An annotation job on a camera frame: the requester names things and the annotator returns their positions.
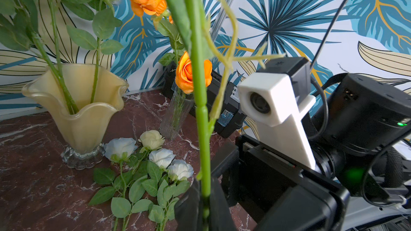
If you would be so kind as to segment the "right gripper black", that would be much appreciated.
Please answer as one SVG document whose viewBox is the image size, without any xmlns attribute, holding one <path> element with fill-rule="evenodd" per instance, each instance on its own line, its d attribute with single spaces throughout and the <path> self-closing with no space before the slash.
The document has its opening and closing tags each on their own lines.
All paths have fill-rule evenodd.
<svg viewBox="0 0 411 231">
<path fill-rule="evenodd" d="M 264 143 L 241 135 L 211 160 L 229 206 L 240 204 L 257 231 L 341 231 L 346 188 Z"/>
</svg>

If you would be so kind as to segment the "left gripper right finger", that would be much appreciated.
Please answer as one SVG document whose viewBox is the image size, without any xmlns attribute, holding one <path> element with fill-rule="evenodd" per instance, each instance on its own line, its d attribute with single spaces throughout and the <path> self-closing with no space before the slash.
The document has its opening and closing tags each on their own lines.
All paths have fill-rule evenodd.
<svg viewBox="0 0 411 231">
<path fill-rule="evenodd" d="M 211 187 L 209 227 L 211 231 L 237 230 L 221 186 Z"/>
</svg>

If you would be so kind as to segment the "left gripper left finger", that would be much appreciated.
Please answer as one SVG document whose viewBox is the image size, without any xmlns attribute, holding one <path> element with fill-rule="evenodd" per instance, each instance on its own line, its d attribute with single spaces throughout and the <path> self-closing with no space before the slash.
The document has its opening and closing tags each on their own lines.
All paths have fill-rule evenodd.
<svg viewBox="0 0 411 231">
<path fill-rule="evenodd" d="M 189 189 L 174 206 L 177 231 L 201 231 L 203 203 L 200 183 L 194 179 Z"/>
</svg>

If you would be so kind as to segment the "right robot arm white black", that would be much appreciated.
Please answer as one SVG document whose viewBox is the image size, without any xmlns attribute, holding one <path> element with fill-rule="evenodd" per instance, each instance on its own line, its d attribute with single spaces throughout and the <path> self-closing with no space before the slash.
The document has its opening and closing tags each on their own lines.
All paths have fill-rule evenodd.
<svg viewBox="0 0 411 231">
<path fill-rule="evenodd" d="M 407 164 L 395 150 L 411 133 L 411 98 L 361 74 L 338 85 L 310 117 L 315 96 L 297 103 L 285 74 L 255 73 L 240 86 L 260 139 L 225 145 L 213 161 L 229 206 L 259 231 L 344 231 L 411 212 Z"/>
</svg>

